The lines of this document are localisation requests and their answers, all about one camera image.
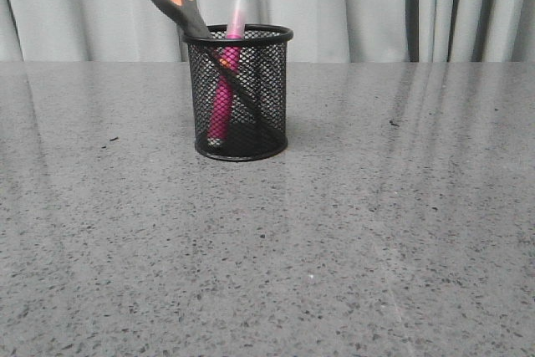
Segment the pen holder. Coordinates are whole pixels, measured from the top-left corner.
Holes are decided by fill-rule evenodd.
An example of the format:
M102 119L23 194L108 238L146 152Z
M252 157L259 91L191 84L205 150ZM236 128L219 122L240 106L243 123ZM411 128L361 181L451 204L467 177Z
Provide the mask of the pen holder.
M221 161L255 161L286 148L286 51L291 29L246 25L244 38L184 36L188 45L195 148Z

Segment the pen holder rim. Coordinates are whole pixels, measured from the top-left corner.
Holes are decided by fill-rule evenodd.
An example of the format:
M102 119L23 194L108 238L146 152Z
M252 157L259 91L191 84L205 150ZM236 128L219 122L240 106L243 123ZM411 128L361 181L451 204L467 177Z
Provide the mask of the pen holder rim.
M218 25L209 25L208 30L211 33L214 32L225 32L227 26L224 24ZM212 47L226 47L226 46L236 46L239 48L243 47L254 47L254 46L268 46L274 45L275 43L287 42L293 38L293 30L290 28L283 27L281 25L271 25L271 24L246 24L245 31L265 31L269 33L277 33L278 35L273 35L263 38L200 38L192 37L183 33L182 37L185 43L190 45L198 46L212 46Z

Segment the pen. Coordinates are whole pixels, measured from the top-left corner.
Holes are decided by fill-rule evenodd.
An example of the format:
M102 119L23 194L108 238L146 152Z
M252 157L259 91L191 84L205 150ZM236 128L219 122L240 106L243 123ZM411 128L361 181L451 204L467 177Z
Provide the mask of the pen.
M245 33L245 15L247 4L245 0L234 0L232 6L232 16L227 25L225 38L243 38ZM227 46L223 49L221 64L233 72L237 73L240 60L241 48L238 46ZM214 97L213 110L208 127L207 142L209 146L218 148L223 146L227 139L228 126L232 114L232 87L227 79L220 75L217 83L216 95Z

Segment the curtain fold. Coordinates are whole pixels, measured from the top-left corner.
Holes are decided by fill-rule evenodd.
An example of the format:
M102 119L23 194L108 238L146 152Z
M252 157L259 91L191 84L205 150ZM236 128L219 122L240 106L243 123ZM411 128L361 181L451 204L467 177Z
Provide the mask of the curtain fold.
M208 24L232 0L198 0ZM248 0L250 23L293 29L290 61L535 60L535 0ZM0 60L177 61L150 0L0 0Z

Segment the gray curtain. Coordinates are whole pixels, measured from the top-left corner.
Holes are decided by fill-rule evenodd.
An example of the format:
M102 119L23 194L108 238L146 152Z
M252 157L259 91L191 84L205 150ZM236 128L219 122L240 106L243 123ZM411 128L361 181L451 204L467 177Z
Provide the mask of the gray curtain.
M232 0L198 0L208 24ZM535 0L248 0L250 23L292 28L306 62L535 60ZM0 60L177 61L150 0L0 0Z

